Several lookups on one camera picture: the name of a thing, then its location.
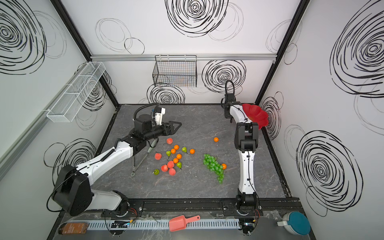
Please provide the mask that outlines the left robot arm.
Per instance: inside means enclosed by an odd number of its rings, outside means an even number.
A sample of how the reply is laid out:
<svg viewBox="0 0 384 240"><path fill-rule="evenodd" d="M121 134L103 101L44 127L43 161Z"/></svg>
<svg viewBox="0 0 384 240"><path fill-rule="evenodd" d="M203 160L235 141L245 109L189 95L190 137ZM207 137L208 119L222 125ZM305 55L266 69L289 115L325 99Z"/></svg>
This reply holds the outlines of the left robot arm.
<svg viewBox="0 0 384 240"><path fill-rule="evenodd" d="M91 186L116 165L134 157L150 140L174 135L181 126L180 122L169 121L144 132L132 129L126 137L117 139L112 148L90 161L76 167L64 166L49 199L73 217L95 210L110 211L118 217L125 216L131 209L125 195L119 191L93 190Z"/></svg>

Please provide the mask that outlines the green grape bunch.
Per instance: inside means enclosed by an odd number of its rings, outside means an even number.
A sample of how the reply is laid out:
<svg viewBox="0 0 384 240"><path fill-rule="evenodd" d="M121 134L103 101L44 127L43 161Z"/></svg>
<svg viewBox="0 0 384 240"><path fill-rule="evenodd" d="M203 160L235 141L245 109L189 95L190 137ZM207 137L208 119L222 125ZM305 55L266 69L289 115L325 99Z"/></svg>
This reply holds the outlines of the green grape bunch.
<svg viewBox="0 0 384 240"><path fill-rule="evenodd" d="M225 178L225 170L223 169L222 164L218 162L218 158L209 154L204 154L203 157L204 166L210 172L215 173L218 183L222 184Z"/></svg>

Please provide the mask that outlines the red flower fruit bowl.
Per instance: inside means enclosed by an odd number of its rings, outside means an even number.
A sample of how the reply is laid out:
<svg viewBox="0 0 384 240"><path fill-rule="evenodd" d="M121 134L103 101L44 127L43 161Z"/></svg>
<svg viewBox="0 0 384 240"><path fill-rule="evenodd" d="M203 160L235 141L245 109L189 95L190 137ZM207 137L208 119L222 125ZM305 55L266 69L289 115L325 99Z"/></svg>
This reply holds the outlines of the red flower fruit bowl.
<svg viewBox="0 0 384 240"><path fill-rule="evenodd" d="M259 129L266 127L269 124L268 113L262 110L261 107L257 105L242 104L243 111L247 117L254 123L257 123Z"/></svg>

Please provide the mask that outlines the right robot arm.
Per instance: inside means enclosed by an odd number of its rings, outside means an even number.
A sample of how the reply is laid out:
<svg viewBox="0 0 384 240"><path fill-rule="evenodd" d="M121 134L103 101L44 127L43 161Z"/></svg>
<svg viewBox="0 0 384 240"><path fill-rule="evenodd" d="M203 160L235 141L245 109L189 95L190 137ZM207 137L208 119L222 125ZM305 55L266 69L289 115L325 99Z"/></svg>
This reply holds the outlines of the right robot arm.
<svg viewBox="0 0 384 240"><path fill-rule="evenodd" d="M244 111L243 104L234 94L225 93L221 100L225 118L236 123L234 145L240 157L240 183L237 195L237 211L245 215L259 207L254 183L254 160L259 143L259 126Z"/></svg>

